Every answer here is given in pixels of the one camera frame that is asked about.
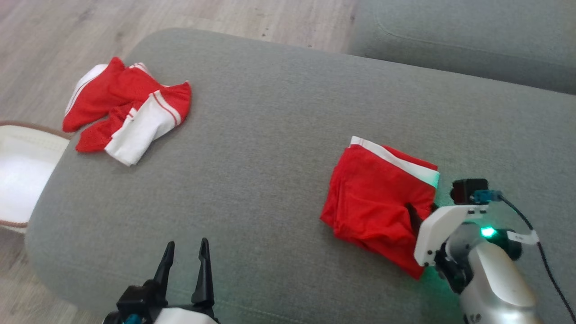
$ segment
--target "laundry basket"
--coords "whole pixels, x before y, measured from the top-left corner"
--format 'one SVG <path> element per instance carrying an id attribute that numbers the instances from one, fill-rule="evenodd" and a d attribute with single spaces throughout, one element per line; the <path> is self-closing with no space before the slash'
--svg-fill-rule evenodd
<path id="1" fill-rule="evenodd" d="M 34 206 L 70 137 L 20 122 L 0 122 L 0 226 L 25 232 Z"/>

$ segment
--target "crumpled red garment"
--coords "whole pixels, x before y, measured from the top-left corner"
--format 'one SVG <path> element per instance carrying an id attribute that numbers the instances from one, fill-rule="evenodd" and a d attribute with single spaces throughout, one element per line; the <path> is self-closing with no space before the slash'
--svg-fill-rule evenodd
<path id="1" fill-rule="evenodd" d="M 389 146 L 404 161 L 436 171 L 432 163 Z M 322 219 L 334 235 L 365 250 L 381 254 L 414 279 L 424 269 L 414 260 L 416 237 L 405 205 L 418 215 L 430 215 L 436 189 L 360 145 L 350 145 L 334 168 Z"/>

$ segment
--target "gray sofa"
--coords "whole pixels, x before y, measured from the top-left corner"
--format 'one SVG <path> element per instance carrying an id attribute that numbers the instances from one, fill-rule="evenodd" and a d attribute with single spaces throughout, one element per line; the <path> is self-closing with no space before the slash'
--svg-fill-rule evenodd
<path id="1" fill-rule="evenodd" d="M 186 303 L 205 236 L 224 324 L 460 323 L 433 269 L 415 281 L 319 220 L 357 135 L 437 164 L 439 205 L 453 180 L 488 178 L 532 220 L 576 303 L 576 96 L 191 29 L 152 34 L 125 61 L 163 84 L 190 80 L 191 114 L 130 168 L 72 139 L 26 235 L 59 297 L 104 316 L 174 240 L 168 300 Z M 503 206 L 491 217 L 526 231 Z M 517 263 L 542 317 L 568 322 L 537 250 Z"/>
<path id="2" fill-rule="evenodd" d="M 576 94 L 576 2 L 361 0 L 348 53 Z"/>

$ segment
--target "blue connector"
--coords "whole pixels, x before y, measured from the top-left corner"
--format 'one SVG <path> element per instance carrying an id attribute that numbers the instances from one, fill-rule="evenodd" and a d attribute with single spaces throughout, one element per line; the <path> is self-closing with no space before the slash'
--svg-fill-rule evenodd
<path id="1" fill-rule="evenodd" d="M 474 191 L 474 202 L 477 204 L 487 204 L 491 201 L 501 201 L 500 190 L 476 190 Z"/>
<path id="2" fill-rule="evenodd" d="M 138 315 L 132 314 L 128 316 L 124 324 L 142 324 L 142 320 Z"/>

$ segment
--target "black cable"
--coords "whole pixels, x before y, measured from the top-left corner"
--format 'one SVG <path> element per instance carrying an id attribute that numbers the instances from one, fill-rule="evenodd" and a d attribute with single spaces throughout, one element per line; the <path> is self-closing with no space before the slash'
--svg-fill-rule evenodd
<path id="1" fill-rule="evenodd" d="M 498 198 L 500 198 L 500 200 L 502 200 L 504 203 L 506 203 L 508 206 L 510 206 L 510 208 L 514 209 L 514 211 L 518 214 L 518 216 L 520 216 L 520 218 L 524 221 L 524 223 L 526 223 L 526 226 L 528 226 L 528 228 L 531 231 L 534 230 L 534 227 L 532 226 L 530 221 L 526 218 L 526 216 L 524 216 L 524 214 L 522 214 L 522 212 L 520 212 L 520 210 L 518 208 L 516 208 L 516 206 L 514 206 L 508 199 L 504 198 L 503 195 L 498 195 Z M 572 307 L 570 307 L 570 304 L 568 304 L 566 297 L 564 297 L 564 294 L 562 293 L 562 291 L 560 290 L 560 287 L 556 283 L 556 280 L 554 279 L 554 276 L 552 275 L 552 271 L 550 271 L 550 266 L 548 265 L 548 261 L 546 260 L 546 255 L 544 254 L 544 249 L 542 248 L 542 244 L 540 243 L 540 241 L 538 241 L 536 244 L 538 245 L 538 250 L 540 250 L 540 256 L 542 257 L 542 262 L 544 263 L 544 267 L 546 268 L 546 272 L 548 273 L 548 278 L 550 278 L 550 281 L 552 281 L 552 285 L 554 285 L 556 292 L 558 293 L 558 295 L 560 295 L 560 298 L 562 299 L 564 306 L 566 306 L 568 313 L 570 313 L 570 317 L 572 317 L 572 322 L 574 322 L 576 324 L 576 316 L 574 316 L 574 311 L 572 310 Z"/>

